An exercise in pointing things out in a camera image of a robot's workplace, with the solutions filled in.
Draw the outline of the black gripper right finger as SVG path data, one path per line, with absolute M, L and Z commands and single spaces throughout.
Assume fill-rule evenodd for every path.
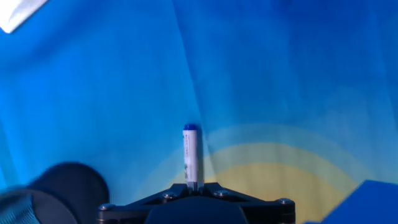
M 237 205 L 249 223 L 295 224 L 295 202 L 289 198 L 264 201 L 224 188 L 217 182 L 204 184 L 199 193 Z

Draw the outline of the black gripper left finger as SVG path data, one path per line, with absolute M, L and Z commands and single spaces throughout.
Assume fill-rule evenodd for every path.
M 96 223 L 120 223 L 122 220 L 128 219 L 143 223 L 150 211 L 156 206 L 188 197 L 191 193 L 192 188 L 188 187 L 187 184 L 173 184 L 166 190 L 127 205 L 102 204 L 96 210 Z

